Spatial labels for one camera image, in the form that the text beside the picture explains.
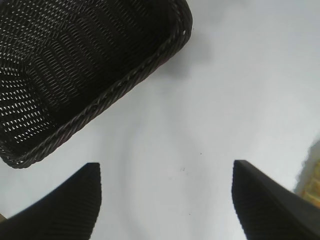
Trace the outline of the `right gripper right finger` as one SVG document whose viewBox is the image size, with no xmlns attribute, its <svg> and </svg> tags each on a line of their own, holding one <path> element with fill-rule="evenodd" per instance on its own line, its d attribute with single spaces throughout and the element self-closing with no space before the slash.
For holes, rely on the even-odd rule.
<svg viewBox="0 0 320 240">
<path fill-rule="evenodd" d="M 246 160 L 233 162 L 231 196 L 248 240 L 318 240 L 320 210 Z"/>
</svg>

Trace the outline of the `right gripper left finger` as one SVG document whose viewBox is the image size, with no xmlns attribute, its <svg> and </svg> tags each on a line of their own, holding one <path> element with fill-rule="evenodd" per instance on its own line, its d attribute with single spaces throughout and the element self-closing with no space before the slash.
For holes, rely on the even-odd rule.
<svg viewBox="0 0 320 240">
<path fill-rule="evenodd" d="M 48 195 L 0 224 L 2 240 L 88 240 L 102 204 L 101 169 L 86 163 Z"/>
</svg>

